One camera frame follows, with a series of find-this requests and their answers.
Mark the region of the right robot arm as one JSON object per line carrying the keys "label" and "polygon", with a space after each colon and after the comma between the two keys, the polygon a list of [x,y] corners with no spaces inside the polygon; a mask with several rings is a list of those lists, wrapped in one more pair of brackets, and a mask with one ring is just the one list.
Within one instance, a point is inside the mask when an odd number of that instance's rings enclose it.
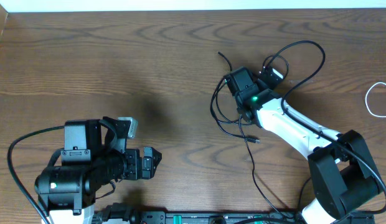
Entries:
{"label": "right robot arm", "polygon": [[224,78],[245,121],[276,134],[308,160],[315,199],[301,211],[306,223],[340,220],[382,193],[364,138],[354,130],[328,129],[291,108],[274,91],[283,79],[276,70],[256,80],[241,67]]}

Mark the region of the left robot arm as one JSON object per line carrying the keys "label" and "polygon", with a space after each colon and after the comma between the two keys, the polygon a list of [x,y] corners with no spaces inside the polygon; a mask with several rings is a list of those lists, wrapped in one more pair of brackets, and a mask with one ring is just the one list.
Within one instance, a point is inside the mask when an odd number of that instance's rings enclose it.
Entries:
{"label": "left robot arm", "polygon": [[95,212],[96,192],[122,180],[151,179],[162,159],[153,147],[128,149],[138,122],[132,117],[67,121],[64,147],[35,180],[42,223],[141,223],[140,212],[114,203]]}

